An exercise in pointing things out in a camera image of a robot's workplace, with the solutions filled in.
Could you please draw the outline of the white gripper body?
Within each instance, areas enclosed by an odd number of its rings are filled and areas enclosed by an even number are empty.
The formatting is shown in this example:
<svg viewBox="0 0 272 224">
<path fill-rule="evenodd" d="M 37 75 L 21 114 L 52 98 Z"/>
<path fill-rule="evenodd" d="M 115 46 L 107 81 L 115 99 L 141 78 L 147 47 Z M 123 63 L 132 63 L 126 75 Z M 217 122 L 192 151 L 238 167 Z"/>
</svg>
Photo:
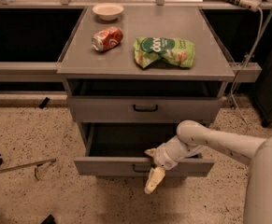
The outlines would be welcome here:
<svg viewBox="0 0 272 224">
<path fill-rule="evenodd" d="M 156 148 L 153 161 L 157 166 L 168 171 L 177 166 L 182 159 L 189 157 L 190 153 L 191 147 L 174 136 Z"/>
</svg>

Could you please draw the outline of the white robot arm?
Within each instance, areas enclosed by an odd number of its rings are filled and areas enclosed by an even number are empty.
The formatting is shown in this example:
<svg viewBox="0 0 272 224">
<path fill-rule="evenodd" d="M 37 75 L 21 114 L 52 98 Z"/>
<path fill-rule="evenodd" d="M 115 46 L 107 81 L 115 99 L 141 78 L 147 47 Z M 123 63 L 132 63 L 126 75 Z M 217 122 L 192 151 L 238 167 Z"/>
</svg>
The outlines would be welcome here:
<svg viewBox="0 0 272 224">
<path fill-rule="evenodd" d="M 249 167 L 244 204 L 244 224 L 272 224 L 272 137 L 267 139 L 211 130 L 184 120 L 177 134 L 157 148 L 147 149 L 154 166 L 144 191 L 152 193 L 181 161 L 210 147 Z"/>
</svg>

